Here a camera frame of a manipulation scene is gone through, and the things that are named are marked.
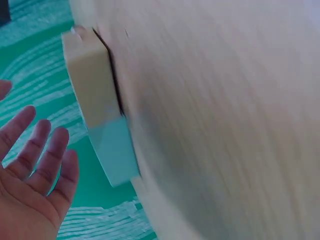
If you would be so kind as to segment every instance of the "green rug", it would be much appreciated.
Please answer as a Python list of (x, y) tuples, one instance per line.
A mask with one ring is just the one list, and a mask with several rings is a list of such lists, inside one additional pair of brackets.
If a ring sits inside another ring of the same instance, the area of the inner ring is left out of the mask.
[(86, 134), (65, 67), (61, 33), (73, 25), (68, 0), (10, 0), (12, 22), (0, 28), (0, 79), (13, 82), (0, 104), (0, 126), (22, 107), (34, 105), (36, 120), (3, 161), (22, 148), (39, 119), (70, 133), (78, 152), (80, 181), (58, 239), (157, 239), (131, 183), (112, 188)]

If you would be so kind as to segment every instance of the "light wood grain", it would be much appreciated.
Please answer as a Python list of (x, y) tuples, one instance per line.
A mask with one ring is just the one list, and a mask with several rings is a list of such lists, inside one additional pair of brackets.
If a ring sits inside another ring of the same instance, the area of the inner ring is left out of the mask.
[(320, 35), (304, 2), (92, 4), (159, 239), (319, 239)]

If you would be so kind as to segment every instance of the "teal block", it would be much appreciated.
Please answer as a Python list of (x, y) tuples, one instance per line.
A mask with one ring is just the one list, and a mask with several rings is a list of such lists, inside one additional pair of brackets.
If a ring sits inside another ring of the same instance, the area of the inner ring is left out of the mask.
[(140, 174), (125, 116), (89, 128), (88, 135), (113, 187), (124, 184)]

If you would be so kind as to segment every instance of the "hand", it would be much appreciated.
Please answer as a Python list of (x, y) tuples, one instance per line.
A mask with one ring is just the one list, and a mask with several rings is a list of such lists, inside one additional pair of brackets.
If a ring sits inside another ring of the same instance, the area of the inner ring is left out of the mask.
[[(11, 83), (0, 80), (0, 101)], [(25, 107), (0, 129), (0, 161), (36, 115)], [(71, 206), (79, 180), (77, 153), (67, 150), (69, 133), (57, 128), (34, 173), (47, 142), (51, 124), (37, 123), (33, 134), (16, 159), (6, 168), (0, 164), (0, 238), (4, 240), (54, 240)], [(52, 188), (61, 166), (59, 179)]]

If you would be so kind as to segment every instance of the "finger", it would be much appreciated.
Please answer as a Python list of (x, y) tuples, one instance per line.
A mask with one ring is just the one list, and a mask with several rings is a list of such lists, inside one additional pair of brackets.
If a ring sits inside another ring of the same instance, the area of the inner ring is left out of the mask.
[(47, 199), (57, 211), (60, 221), (64, 220), (76, 194), (79, 181), (79, 163), (76, 151), (68, 150), (62, 160), (59, 179)]
[(12, 88), (12, 83), (7, 80), (0, 80), (0, 101), (5, 98)]
[(53, 186), (59, 172), (62, 157), (69, 141), (65, 128), (57, 128), (50, 140), (48, 149), (41, 158), (35, 172), (25, 181), (31, 188), (46, 196)]
[(28, 178), (34, 170), (35, 165), (44, 149), (50, 130), (50, 121), (46, 119), (40, 120), (35, 126), (30, 139), (25, 144), (22, 151), (5, 169), (10, 171), (20, 180), (25, 180)]
[(26, 106), (0, 129), (0, 162), (36, 116), (33, 106)]

